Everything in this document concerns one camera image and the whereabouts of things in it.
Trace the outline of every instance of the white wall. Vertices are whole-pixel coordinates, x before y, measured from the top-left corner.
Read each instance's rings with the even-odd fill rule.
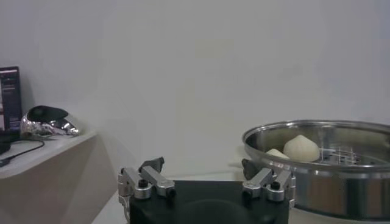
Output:
[[[219,172],[258,124],[390,124],[389,24],[387,0],[1,0],[0,65],[95,125],[113,174]]]

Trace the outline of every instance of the black cap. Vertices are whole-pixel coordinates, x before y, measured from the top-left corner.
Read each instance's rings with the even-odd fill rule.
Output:
[[[168,189],[166,191],[166,197],[169,198],[169,199],[172,199],[176,196],[176,190],[175,189]]]
[[[50,122],[65,118],[68,115],[68,112],[63,109],[48,106],[36,106],[29,110],[27,113],[27,119],[29,121],[36,122]]]
[[[243,191],[243,199],[244,201],[251,201],[252,193],[248,191]]]
[[[145,187],[147,187],[147,181],[144,180],[144,179],[139,180],[139,182],[138,182],[138,187],[139,187],[139,188],[145,188]]]
[[[271,183],[271,189],[272,190],[279,190],[279,188],[280,188],[280,183],[279,182],[274,181],[274,182]]]

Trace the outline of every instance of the metal bracket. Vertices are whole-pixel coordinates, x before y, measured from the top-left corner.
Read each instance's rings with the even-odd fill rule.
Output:
[[[141,177],[151,182],[156,187],[159,196],[166,198],[175,197],[175,182],[166,179],[151,166],[142,167]]]
[[[262,168],[252,179],[243,182],[243,197],[246,199],[258,198],[263,185],[272,181],[272,170]]]
[[[274,182],[266,186],[267,199],[270,201],[289,200],[290,208],[295,205],[296,177],[290,172],[283,170],[277,175]]]
[[[123,168],[118,174],[118,194],[127,223],[130,223],[130,197],[140,200],[150,198],[152,185],[142,179],[133,168]]]

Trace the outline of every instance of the black cable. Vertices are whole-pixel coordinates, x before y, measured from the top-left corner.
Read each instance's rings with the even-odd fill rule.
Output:
[[[34,150],[39,149],[39,148],[42,148],[42,147],[44,146],[44,141],[42,141],[42,140],[37,140],[37,139],[23,139],[23,138],[21,138],[21,139],[17,139],[16,141],[12,141],[11,143],[18,142],[18,141],[40,142],[41,145],[36,146],[36,147],[34,147],[34,148],[32,148],[32,149],[26,150],[26,151],[24,151],[24,152],[18,153],[18,154],[16,154],[16,155],[12,155],[12,156],[6,157],[6,158],[4,158],[4,159],[0,159],[0,167],[3,167],[3,166],[5,166],[5,165],[8,165],[8,164],[11,162],[11,160],[14,159],[14,158],[17,157],[17,156],[20,156],[20,155],[23,155],[23,154],[25,154],[25,153],[34,151]]]

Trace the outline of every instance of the chrome object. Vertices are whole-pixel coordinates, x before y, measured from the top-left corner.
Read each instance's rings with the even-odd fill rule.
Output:
[[[288,183],[288,191],[287,191],[287,198],[289,199],[289,206],[290,209],[295,207],[295,194],[296,194],[296,187],[297,187],[297,178],[291,174],[291,178]]]
[[[71,115],[55,121],[30,121],[24,115],[20,124],[21,136],[79,136],[81,134],[79,123]]]
[[[176,195],[175,182],[167,180],[151,166],[143,167],[141,177],[151,182],[157,190],[157,194],[166,198],[173,198]]]
[[[140,200],[150,198],[152,185],[142,179],[133,168],[123,168],[118,174],[118,195],[127,223],[130,223],[130,197]]]
[[[321,149],[312,163],[268,155],[304,135]],[[390,126],[354,121],[286,121],[243,135],[246,152],[264,167],[294,174],[296,208],[354,220],[390,220]]]
[[[248,193],[250,198],[258,198],[265,184],[272,181],[272,170],[261,169],[251,180],[243,182],[243,193]]]
[[[271,201],[283,201],[285,199],[285,189],[288,187],[288,183],[291,179],[290,171],[281,171],[274,182],[268,184],[267,198]]]

